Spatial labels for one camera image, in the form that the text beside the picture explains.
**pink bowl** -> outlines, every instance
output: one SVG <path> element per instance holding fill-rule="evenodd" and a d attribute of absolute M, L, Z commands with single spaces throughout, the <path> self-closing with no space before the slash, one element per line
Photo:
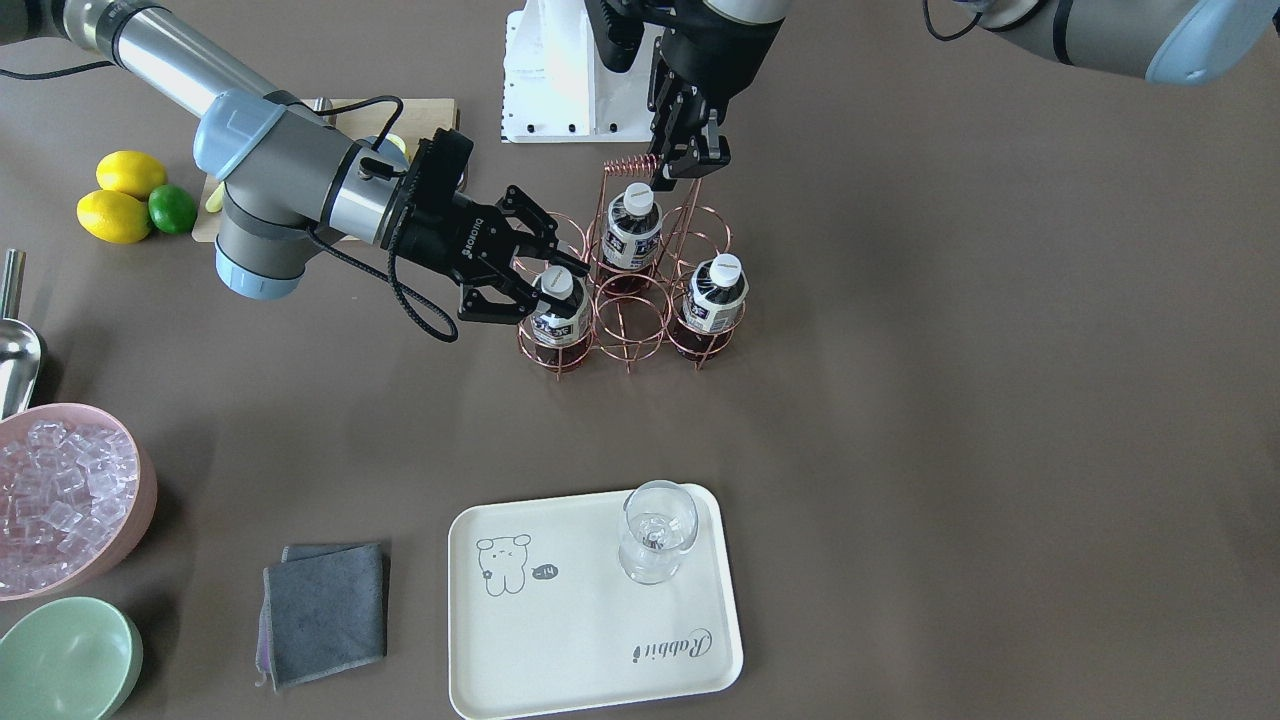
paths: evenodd
<path fill-rule="evenodd" d="M 156 510 L 155 466 L 151 465 L 151 459 L 124 424 L 97 407 L 78 402 L 55 402 L 52 405 L 32 407 L 31 410 L 0 420 L 0 446 L 26 437 L 27 428 L 37 420 L 63 420 L 77 425 L 95 424 L 124 432 L 133 445 L 133 450 L 138 454 L 137 487 L 133 492 L 133 503 L 129 506 L 129 511 L 125 514 L 120 527 L 115 530 L 115 536 L 108 541 L 106 546 L 92 560 L 74 570 L 70 575 L 38 591 L 20 594 L 0 594 L 0 602 L 61 592 L 110 570 L 120 560 L 124 560 L 124 556 L 138 544 L 142 534 L 147 532 L 151 516 L 155 515 Z"/>

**lemon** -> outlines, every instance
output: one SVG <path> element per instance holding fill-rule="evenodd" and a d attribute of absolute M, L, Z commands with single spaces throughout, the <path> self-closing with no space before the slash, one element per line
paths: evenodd
<path fill-rule="evenodd" d="M 399 147 L 401 152 L 404 154 L 404 158 L 407 160 L 413 160 L 413 158 L 410 158 L 408 146 L 404 145 L 404 138 L 403 137 L 396 135 L 394 132 L 389 132 L 389 133 L 387 133 L 387 140 L 389 140 L 390 143 L 394 145 L 396 147 Z"/>
<path fill-rule="evenodd" d="M 169 177 L 160 160 L 137 150 L 116 150 L 97 163 L 97 184 L 146 200 Z"/>
<path fill-rule="evenodd" d="M 147 204 L 115 190 L 95 190 L 76 204 L 76 219 L 96 238 L 137 242 L 151 232 Z"/>
<path fill-rule="evenodd" d="M 220 182 L 214 192 L 205 200 L 205 210 L 209 213 L 221 213 L 223 211 L 223 196 L 227 195 L 227 183 Z"/>

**lime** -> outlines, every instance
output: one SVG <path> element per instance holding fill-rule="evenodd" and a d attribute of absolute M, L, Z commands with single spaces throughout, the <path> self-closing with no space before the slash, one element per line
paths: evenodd
<path fill-rule="evenodd" d="M 161 184 L 147 196 L 151 223 L 169 234 L 191 232 L 196 225 L 196 201 L 175 184 Z"/>
<path fill-rule="evenodd" d="M 146 204 L 114 190 L 95 190 L 81 197 L 76 218 L 90 234 L 108 242 L 137 242 L 151 232 Z"/>
<path fill-rule="evenodd" d="M 97 184 L 146 200 L 168 179 L 164 165 L 146 152 L 116 150 L 97 163 Z"/>

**ice cube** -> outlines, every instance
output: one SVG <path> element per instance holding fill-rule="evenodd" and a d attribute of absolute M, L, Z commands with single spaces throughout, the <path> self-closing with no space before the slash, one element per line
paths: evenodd
<path fill-rule="evenodd" d="M 79 468 L 67 468 L 64 470 L 59 470 L 54 474 L 52 480 L 54 487 L 56 487 L 58 492 L 64 496 L 73 495 L 77 489 L 84 487 L 84 475 L 81 473 Z"/>
<path fill-rule="evenodd" d="M 27 430 L 27 445 L 31 447 L 58 447 L 67 437 L 67 425 L 58 420 L 36 420 Z"/>
<path fill-rule="evenodd" d="M 54 529 L 52 525 L 45 523 L 44 520 L 36 520 L 33 523 L 27 523 L 27 538 L 26 544 L 40 544 L 46 547 L 54 547 L 59 541 L 61 534 Z"/>
<path fill-rule="evenodd" d="M 40 497 L 18 497 L 13 500 L 13 516 L 19 523 L 37 520 L 45 516 L 49 503 Z"/>
<path fill-rule="evenodd" d="M 108 528 L 101 520 L 90 515 L 76 523 L 76 527 L 70 529 L 70 534 L 84 538 L 90 547 L 101 547 L 111 537 L 111 528 Z"/>
<path fill-rule="evenodd" d="M 45 475 L 35 468 L 27 468 L 13 479 L 14 495 L 37 496 L 45 488 Z"/>
<path fill-rule="evenodd" d="M 90 438 L 84 437 L 83 432 L 74 430 L 74 432 L 67 433 L 67 437 L 63 438 L 63 443 L 59 446 L 59 448 L 61 448 L 64 451 L 69 451 L 72 455 L 78 456 L 81 452 L 84 452 L 86 450 L 88 450 L 92 446 L 93 446 L 93 441 L 91 441 Z"/>
<path fill-rule="evenodd" d="M 63 493 L 60 497 L 51 498 L 61 500 L 67 505 L 74 507 L 78 512 L 84 512 L 90 505 L 93 503 L 93 496 L 88 492 L 88 486 L 76 488 L 72 492 Z"/>
<path fill-rule="evenodd" d="M 111 433 L 106 436 L 106 443 L 110 445 L 116 452 L 133 450 L 133 441 L 129 439 L 129 434 L 124 430 L 111 430 Z"/>
<path fill-rule="evenodd" d="M 76 533 L 67 533 L 63 542 L 58 543 L 58 551 L 67 556 L 65 562 L 78 566 L 77 561 L 88 552 L 88 541 Z"/>
<path fill-rule="evenodd" d="M 104 470 L 90 471 L 86 475 L 88 492 L 93 497 L 106 497 L 120 492 L 120 483 L 115 475 L 115 466 Z"/>
<path fill-rule="evenodd" d="M 120 496 L 104 497 L 93 503 L 92 515 L 108 525 L 114 525 L 129 511 L 129 503 Z"/>
<path fill-rule="evenodd" d="M 27 452 L 26 445 L 10 442 L 0 448 L 0 468 L 6 471 L 17 473 L 29 461 L 31 454 Z"/>
<path fill-rule="evenodd" d="M 14 556 L 0 557 L 0 588 L 5 593 L 17 593 L 18 578 L 26 578 L 27 570 Z"/>
<path fill-rule="evenodd" d="M 129 451 L 115 457 L 115 469 L 122 478 L 136 478 L 138 475 L 138 456 Z"/>
<path fill-rule="evenodd" d="M 58 570 L 58 566 L 55 565 L 44 565 L 31 571 L 32 589 L 47 588 L 49 585 L 61 579 L 63 574 Z"/>
<path fill-rule="evenodd" d="M 84 437 L 93 441 L 106 439 L 111 437 L 111 433 L 115 432 L 111 428 L 104 428 L 102 425 L 84 425 L 83 429 L 84 429 Z"/>
<path fill-rule="evenodd" d="M 0 546 L 9 544 L 22 547 L 27 539 L 27 525 L 22 523 L 5 521 L 0 524 Z"/>
<path fill-rule="evenodd" d="M 37 470 L 60 470 L 64 466 L 63 454 L 54 448 L 42 447 L 31 454 L 31 464 Z"/>
<path fill-rule="evenodd" d="M 111 448 L 106 445 L 99 445 L 95 442 L 84 452 L 81 452 L 76 459 L 76 464 L 86 470 L 92 470 L 101 466 L 104 462 L 111 461 Z"/>
<path fill-rule="evenodd" d="M 0 460 L 0 486 L 12 489 L 18 475 L 26 473 L 28 469 L 31 469 L 31 456 L 26 452 L 23 452 L 22 460 L 15 457 Z"/>
<path fill-rule="evenodd" d="M 59 530 L 70 530 L 84 516 L 77 512 L 74 507 L 60 500 L 55 500 L 49 506 L 49 511 L 45 512 L 45 521 Z"/>
<path fill-rule="evenodd" d="M 17 570 L 9 573 L 3 578 L 3 582 L 5 585 L 5 592 L 8 594 L 22 594 L 24 592 L 29 592 L 33 589 L 28 584 L 31 583 L 31 577 L 27 574 L 26 570 Z"/>

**gray cloth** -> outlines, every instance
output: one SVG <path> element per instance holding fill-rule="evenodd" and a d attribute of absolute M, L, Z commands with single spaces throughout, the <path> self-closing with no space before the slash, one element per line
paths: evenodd
<path fill-rule="evenodd" d="M 262 570 L 257 667 L 279 691 L 387 656 L 378 544 L 284 548 Z"/>

